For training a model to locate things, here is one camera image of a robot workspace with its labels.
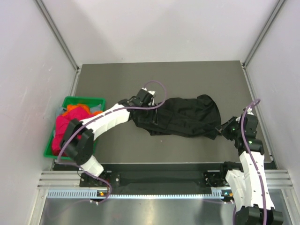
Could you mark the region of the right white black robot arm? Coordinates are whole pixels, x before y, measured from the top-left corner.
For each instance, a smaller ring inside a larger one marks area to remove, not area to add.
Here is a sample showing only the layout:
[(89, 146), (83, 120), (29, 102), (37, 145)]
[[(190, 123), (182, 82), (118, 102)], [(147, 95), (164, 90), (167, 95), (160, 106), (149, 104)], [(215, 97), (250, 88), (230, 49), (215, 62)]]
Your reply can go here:
[(248, 109), (216, 128), (224, 138), (234, 141), (240, 159), (239, 163), (224, 162), (218, 178), (231, 188), (235, 225), (281, 225), (284, 217), (275, 209), (269, 194), (265, 151), (262, 141), (256, 137), (257, 126), (258, 118)]

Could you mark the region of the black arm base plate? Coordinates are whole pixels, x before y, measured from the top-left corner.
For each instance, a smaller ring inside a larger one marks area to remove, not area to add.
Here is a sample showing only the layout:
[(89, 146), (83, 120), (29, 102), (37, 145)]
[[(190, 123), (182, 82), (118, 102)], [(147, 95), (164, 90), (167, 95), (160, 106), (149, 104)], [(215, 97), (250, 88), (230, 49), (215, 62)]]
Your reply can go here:
[(243, 171), (241, 163), (104, 163), (100, 178), (114, 188), (129, 184), (174, 184), (217, 187), (229, 170)]

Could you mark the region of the black t shirt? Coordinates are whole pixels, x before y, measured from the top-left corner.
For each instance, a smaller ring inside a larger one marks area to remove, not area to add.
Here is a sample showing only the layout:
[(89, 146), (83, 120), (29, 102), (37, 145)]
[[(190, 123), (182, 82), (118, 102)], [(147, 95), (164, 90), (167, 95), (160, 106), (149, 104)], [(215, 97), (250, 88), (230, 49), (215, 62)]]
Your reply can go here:
[(208, 95), (197, 98), (169, 98), (157, 108), (158, 124), (136, 125), (150, 135), (204, 136), (214, 140), (218, 136), (215, 127), (221, 125), (217, 104)]

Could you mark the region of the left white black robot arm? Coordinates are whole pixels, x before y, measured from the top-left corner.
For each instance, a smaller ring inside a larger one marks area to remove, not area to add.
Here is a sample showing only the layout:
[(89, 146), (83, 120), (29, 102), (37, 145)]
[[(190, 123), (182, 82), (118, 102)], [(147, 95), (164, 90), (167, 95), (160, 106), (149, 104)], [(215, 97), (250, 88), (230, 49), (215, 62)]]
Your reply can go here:
[(106, 174), (94, 156), (94, 141), (111, 128), (130, 121), (138, 110), (154, 106), (154, 98), (155, 91), (141, 88), (137, 95), (119, 101), (99, 115), (71, 120), (61, 140), (59, 156), (65, 153), (76, 166), (90, 174), (92, 183), (103, 185)]

